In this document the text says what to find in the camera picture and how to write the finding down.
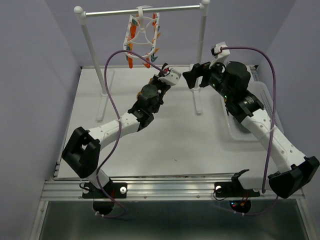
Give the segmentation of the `orange clothes peg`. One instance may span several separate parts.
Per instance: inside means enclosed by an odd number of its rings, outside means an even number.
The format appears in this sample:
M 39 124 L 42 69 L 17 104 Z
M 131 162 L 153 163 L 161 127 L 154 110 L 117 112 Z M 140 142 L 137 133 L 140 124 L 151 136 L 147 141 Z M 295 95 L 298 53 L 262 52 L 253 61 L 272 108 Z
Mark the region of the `orange clothes peg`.
M 136 30 L 137 30 L 137 26 L 136 25 L 134 25 L 133 23 L 131 23 L 131 26 L 130 26 L 130 40 L 132 40 L 134 37 L 135 37 L 135 35 L 136 35 Z M 132 69 L 133 68 L 133 59 L 132 58 L 130 58 L 129 57 L 129 59 L 128 59 L 128 66 L 129 66 L 129 68 L 130 69 Z
M 149 69 L 151 67 L 151 63 L 152 63 L 152 58 L 146 57 L 145 61 L 142 63 L 147 69 Z

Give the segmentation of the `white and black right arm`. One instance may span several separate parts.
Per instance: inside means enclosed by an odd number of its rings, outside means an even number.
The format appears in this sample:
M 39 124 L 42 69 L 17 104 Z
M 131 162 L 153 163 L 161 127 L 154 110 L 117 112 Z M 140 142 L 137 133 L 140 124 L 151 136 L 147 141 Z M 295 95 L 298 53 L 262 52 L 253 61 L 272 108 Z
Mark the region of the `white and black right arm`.
M 308 184 L 320 166 L 315 156 L 307 157 L 275 126 L 263 103 L 248 90 L 251 74 L 240 62 L 211 64 L 196 63 L 183 72 L 189 89 L 202 78 L 201 88 L 212 87 L 224 100 L 227 112 L 261 143 L 277 168 L 273 174 L 264 173 L 261 180 L 244 177 L 244 170 L 230 182 L 231 192 L 242 195 L 248 189 L 266 187 L 277 196 L 287 199 Z

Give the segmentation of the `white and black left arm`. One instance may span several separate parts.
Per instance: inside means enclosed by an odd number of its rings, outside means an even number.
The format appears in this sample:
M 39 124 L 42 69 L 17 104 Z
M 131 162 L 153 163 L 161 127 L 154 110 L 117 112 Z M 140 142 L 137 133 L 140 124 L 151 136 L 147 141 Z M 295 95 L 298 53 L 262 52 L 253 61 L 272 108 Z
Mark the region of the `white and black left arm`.
M 100 197 L 123 196 L 99 164 L 101 150 L 111 143 L 117 145 L 121 137 L 143 130 L 154 120 L 154 114 L 164 103 L 164 95 L 171 88 L 163 81 L 164 77 L 164 71 L 155 74 L 137 94 L 132 108 L 116 120 L 88 130 L 80 126 L 72 132 L 62 159 L 81 179 L 89 181 Z

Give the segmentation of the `white clip hanger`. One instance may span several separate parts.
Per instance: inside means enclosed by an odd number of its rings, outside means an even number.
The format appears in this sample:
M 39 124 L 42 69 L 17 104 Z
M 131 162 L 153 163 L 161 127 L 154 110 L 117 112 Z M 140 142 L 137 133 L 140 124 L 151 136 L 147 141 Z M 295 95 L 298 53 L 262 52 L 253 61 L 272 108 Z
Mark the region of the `white clip hanger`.
M 129 17 L 126 34 L 123 41 L 123 49 L 126 50 L 125 44 L 132 43 L 132 52 L 136 51 L 143 58 L 150 57 L 156 48 L 157 39 L 160 33 L 160 13 L 144 13 L 149 8 L 148 5 L 138 6 L 138 13 Z M 131 23 L 136 25 L 135 37 L 130 40 Z

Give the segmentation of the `aluminium mounting rail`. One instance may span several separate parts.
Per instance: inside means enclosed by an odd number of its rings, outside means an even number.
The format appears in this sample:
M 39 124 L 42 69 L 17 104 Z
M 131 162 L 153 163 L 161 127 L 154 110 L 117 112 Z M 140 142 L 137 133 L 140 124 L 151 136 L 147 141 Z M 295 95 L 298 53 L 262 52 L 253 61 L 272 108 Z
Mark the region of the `aluminium mounting rail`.
M 230 174 L 213 174 L 203 176 L 172 176 L 172 177 L 115 177 L 109 190 L 119 201 L 210 201 L 214 194 L 219 199 L 225 197 L 250 197 L 259 200 L 273 200 L 272 191 L 262 193 L 258 189 L 242 190 L 237 193 L 230 191 Z M 47 207 L 50 201 L 100 201 L 107 197 L 90 183 L 79 179 L 53 178 L 46 181 L 42 188 L 40 203 L 31 230 L 30 239 L 38 240 L 41 235 Z

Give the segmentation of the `white plastic basket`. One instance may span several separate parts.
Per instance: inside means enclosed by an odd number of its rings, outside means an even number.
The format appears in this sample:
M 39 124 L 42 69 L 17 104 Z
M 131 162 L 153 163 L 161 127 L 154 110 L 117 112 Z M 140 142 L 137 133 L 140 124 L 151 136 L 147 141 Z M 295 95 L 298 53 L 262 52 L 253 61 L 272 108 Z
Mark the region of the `white plastic basket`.
M 268 91 L 267 86 L 263 82 L 254 81 L 249 83 L 248 90 L 259 99 L 259 101 L 263 104 L 264 109 L 267 111 L 269 118 L 271 118 L 273 113 L 273 99 Z M 238 123 L 238 121 L 227 111 L 222 97 L 221 104 L 230 137 L 233 140 L 240 142 L 257 142 L 258 140 L 256 137 L 249 130 Z

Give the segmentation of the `teal clothes peg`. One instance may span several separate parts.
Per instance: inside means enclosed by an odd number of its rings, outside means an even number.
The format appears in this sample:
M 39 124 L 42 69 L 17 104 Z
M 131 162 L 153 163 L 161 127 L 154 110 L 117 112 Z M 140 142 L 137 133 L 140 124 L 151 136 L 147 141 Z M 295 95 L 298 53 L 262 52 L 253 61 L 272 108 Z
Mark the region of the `teal clothes peg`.
M 132 50 L 132 43 L 127 43 L 127 44 L 125 44 L 124 45 L 125 46 L 125 49 L 127 50 L 127 51 L 131 51 Z
M 158 58 L 158 56 L 156 56 L 156 53 L 158 52 L 158 50 L 159 50 L 159 48 L 156 48 L 156 49 L 154 50 L 154 52 L 152 53 L 152 55 L 150 56 L 150 61 L 151 61 L 152 63 L 154 63 L 154 62 L 156 61 L 156 59 Z

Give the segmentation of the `orange clothes peg right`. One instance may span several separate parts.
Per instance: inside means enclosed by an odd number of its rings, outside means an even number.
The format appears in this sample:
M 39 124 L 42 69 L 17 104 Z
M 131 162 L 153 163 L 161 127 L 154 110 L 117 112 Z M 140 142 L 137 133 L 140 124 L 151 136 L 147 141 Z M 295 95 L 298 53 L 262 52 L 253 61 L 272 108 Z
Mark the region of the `orange clothes peg right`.
M 152 63 L 152 58 L 146 57 L 145 61 L 142 63 L 147 69 L 149 69 L 151 67 L 151 63 Z

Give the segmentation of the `teal clothes peg right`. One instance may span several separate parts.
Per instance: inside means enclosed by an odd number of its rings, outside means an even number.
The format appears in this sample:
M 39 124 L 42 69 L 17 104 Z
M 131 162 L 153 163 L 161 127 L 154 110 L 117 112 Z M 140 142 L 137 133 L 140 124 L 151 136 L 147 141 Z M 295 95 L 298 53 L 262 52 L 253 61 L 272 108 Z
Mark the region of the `teal clothes peg right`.
M 154 50 L 154 52 L 152 53 L 152 55 L 150 56 L 150 61 L 151 61 L 152 63 L 154 63 L 154 62 L 156 61 L 156 59 L 158 58 L 158 56 L 156 56 L 156 53 L 158 52 L 158 50 L 159 50 L 159 48 L 156 48 L 156 49 Z

